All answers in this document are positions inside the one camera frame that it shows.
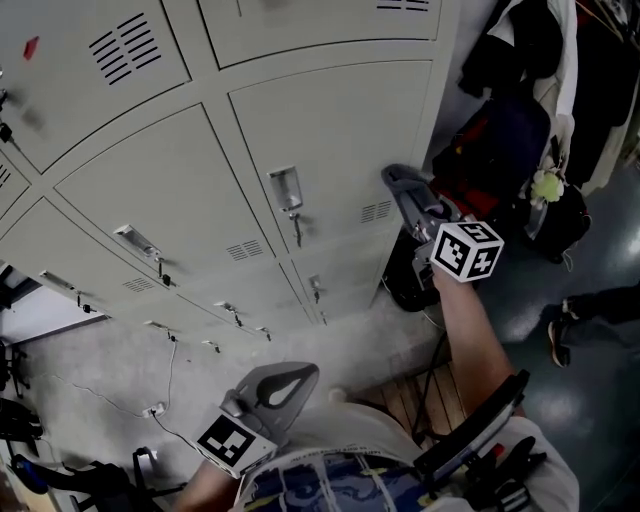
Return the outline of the black chest harness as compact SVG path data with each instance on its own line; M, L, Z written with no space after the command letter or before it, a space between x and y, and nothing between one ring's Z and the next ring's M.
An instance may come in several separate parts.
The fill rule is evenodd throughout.
M518 442L501 463L505 447L496 443L466 472L470 483L464 499L475 511L494 508L496 512L523 512L531 504L525 480L547 459L547 454L533 453L533 436Z

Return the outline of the person's right forearm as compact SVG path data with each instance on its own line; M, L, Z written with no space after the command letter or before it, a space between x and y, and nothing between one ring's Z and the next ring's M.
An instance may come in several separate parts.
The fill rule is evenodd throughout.
M464 411L471 414L515 370L473 286L440 268L434 269L433 282L440 295L453 376Z

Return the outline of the black hanging garment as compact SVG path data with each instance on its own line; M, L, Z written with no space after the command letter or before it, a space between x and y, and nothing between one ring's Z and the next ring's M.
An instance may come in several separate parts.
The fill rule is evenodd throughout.
M497 95L525 80L551 77L563 50L560 24L547 0L497 0L462 65L459 88L476 98Z

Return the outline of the navy backpack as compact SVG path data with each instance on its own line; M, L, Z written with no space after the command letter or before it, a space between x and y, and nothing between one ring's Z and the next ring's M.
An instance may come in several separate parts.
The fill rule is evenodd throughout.
M503 197L516 195L537 169L550 133L550 118L532 97L519 94L487 103L487 177Z

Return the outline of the black chest-mounted device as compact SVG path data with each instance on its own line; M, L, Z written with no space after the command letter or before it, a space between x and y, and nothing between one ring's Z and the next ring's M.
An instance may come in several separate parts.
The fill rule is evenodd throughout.
M530 373L509 376L461 425L418 457L413 465L429 484L439 484L479 451L506 425L524 398Z

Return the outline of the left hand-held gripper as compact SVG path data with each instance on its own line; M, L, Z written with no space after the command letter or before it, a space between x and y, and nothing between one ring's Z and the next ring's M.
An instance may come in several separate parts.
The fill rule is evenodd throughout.
M285 433L309 400L319 368L281 362L251 370L211 407L190 437L190 445L234 479L271 460L288 441Z

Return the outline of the black office chair base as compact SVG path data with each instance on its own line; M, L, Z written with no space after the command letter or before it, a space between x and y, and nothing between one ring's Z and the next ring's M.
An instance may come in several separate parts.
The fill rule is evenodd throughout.
M0 439L27 442L44 434L37 414L21 403L0 398Z
M4 392L7 384L11 382L16 396L19 399L23 398L22 389L30 389L22 368L22 362L27 358L28 355L24 351L7 346L0 339L0 392Z

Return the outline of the person's white printed t-shirt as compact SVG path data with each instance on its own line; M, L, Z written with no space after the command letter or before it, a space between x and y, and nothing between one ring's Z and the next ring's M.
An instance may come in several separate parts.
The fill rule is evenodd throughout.
M474 512L456 475L431 498L421 449L389 416L337 403L301 413L288 444L246 476L229 512Z

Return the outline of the wooden slatted platform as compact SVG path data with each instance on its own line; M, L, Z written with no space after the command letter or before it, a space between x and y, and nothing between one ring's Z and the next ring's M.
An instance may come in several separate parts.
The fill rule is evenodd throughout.
M428 449L439 442L431 434L446 435L466 420L466 412L458 392L450 362L438 364L429 379L427 394L424 386L429 372L397 376L387 382L363 390L355 395L356 401L373 404L399 422L410 434L423 406L423 415L417 432L427 431L419 437L420 446Z

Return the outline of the red and black bag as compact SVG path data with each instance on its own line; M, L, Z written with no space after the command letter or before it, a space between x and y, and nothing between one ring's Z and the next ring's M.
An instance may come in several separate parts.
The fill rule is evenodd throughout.
M432 160L431 188L452 201L463 216L478 220L486 220L499 203L481 179L486 159L479 154L478 143L487 123L484 115L471 118Z

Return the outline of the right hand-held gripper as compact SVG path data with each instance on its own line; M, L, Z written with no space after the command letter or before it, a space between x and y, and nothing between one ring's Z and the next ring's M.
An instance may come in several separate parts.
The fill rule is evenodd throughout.
M501 255L504 240L486 222L446 222L428 230L430 216L438 221L461 221L458 206L445 195L401 192L395 199L410 232L418 232L425 243L414 251L412 267L422 288L434 268L459 283L489 277Z

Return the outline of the grey metal locker door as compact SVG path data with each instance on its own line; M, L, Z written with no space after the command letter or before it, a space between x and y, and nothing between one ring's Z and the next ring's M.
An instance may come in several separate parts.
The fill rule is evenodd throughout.
M290 251L390 221L381 171L411 156L430 72L428 61L355 64L231 93Z

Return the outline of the black backpack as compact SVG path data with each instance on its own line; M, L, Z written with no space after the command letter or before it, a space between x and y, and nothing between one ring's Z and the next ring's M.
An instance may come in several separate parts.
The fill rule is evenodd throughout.
M427 275L426 288L422 289L414 272L412 262L419 246L402 228L381 279L395 303L407 312L419 312L440 301L431 276Z

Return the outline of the beige hanging coat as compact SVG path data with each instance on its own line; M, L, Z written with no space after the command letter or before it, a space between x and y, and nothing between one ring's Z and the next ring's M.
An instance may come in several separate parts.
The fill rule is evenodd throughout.
M627 129L627 125L611 129L591 179L581 188L584 197L607 186L618 161Z

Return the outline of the green plush toy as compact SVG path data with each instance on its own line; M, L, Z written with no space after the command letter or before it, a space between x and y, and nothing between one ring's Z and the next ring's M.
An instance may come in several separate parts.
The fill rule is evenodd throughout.
M560 168L547 155L531 181L530 204L541 210L546 203L558 202L564 194L564 181Z

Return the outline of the grey metal locker bank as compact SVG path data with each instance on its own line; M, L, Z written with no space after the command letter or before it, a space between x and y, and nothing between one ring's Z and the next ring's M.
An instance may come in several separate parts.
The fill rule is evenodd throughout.
M428 61L422 164L461 0L0 0L0 259L86 312L189 341L366 310L400 228L290 251L232 92ZM27 40L39 36L30 61Z

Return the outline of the person's left forearm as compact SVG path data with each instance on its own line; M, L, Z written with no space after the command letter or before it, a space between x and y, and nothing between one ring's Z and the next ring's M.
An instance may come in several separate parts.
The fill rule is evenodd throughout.
M228 512L240 480L205 460L178 496L174 512Z

